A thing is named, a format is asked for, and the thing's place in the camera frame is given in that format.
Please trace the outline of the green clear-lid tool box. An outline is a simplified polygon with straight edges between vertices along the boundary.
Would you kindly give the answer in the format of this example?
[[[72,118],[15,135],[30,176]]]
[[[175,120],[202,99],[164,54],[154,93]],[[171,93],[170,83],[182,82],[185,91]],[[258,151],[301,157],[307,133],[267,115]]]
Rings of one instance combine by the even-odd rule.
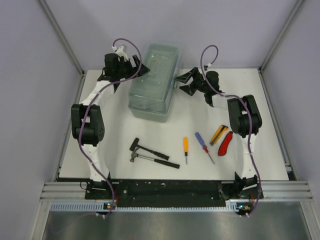
[[[168,119],[176,81],[182,65],[178,45],[150,43],[143,56],[149,72],[135,78],[128,92],[128,108],[136,118],[164,123]]]

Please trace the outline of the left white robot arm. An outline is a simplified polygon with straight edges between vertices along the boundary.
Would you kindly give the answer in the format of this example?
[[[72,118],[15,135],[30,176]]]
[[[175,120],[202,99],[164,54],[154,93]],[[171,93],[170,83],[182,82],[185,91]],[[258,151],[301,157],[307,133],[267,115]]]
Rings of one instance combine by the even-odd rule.
[[[133,55],[132,58],[135,65],[132,65],[129,58],[125,59],[117,53],[106,54],[105,66],[95,87],[81,103],[75,103],[71,107],[72,137],[77,140],[80,152],[87,160],[90,179],[100,182],[96,186],[97,194],[105,199],[113,194],[114,187],[106,181],[109,170],[98,154],[98,144],[105,136],[102,109],[121,83],[140,77],[149,71],[143,65],[140,54]]]

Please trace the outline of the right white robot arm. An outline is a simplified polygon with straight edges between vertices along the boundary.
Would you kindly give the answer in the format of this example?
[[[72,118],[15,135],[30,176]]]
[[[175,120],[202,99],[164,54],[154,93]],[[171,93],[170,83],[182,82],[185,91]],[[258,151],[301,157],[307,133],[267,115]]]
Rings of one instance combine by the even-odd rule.
[[[262,117],[255,97],[239,97],[220,90],[219,74],[208,71],[202,74],[197,67],[177,76],[176,81],[183,83],[179,88],[193,96],[197,91],[204,94],[205,102],[214,108],[226,110],[229,118],[231,137],[236,140],[236,167],[233,192],[245,198],[253,191],[262,192],[261,177],[254,161],[256,136],[262,127]]]

